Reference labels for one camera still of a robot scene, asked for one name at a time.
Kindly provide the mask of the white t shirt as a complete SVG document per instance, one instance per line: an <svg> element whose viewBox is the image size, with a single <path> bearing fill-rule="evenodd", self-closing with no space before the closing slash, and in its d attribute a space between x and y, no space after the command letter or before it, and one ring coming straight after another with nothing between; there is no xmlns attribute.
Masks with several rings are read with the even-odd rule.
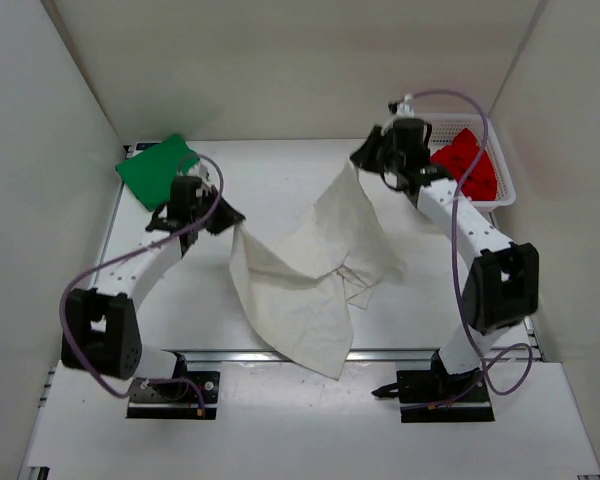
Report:
<svg viewBox="0 0 600 480"><path fill-rule="evenodd" d="M280 242L267 244L235 227L229 270L258 336L293 362L337 379L354 339L350 307L367 308L376 285L400 264L358 170L345 163Z"/></svg>

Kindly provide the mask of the green polo shirt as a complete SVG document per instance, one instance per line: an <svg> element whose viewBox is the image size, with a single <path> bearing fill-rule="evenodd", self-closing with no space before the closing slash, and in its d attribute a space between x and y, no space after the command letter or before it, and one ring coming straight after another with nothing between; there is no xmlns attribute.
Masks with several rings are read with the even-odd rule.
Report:
<svg viewBox="0 0 600 480"><path fill-rule="evenodd" d="M170 198L172 180L200 161L179 134L116 166L123 183L148 211L154 211Z"/></svg>

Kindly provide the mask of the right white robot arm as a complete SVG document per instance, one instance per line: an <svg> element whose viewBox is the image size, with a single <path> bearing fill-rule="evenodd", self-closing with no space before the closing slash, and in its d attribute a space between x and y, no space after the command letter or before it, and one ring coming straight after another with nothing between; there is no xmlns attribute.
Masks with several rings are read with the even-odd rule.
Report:
<svg viewBox="0 0 600 480"><path fill-rule="evenodd" d="M417 380L374 391L378 398L408 394L417 407L434 409L468 394L488 371L487 354L506 332L538 308L539 253L501 233L462 193L459 183L431 160L430 123L402 117L376 125L351 154L354 166L395 180L387 186L438 226L451 242L451 260L464 262L466 280L454 273L461 325Z"/></svg>

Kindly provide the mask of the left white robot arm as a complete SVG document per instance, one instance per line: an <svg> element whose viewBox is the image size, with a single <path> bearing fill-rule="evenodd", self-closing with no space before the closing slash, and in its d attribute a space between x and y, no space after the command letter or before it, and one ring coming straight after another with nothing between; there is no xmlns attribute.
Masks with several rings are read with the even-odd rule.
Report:
<svg viewBox="0 0 600 480"><path fill-rule="evenodd" d="M175 177L135 249L106 262L109 273L91 288L72 286L62 294L62 364L98 380L135 377L148 356L137 320L146 296L186 256L200 231L219 235L243 220L209 181Z"/></svg>

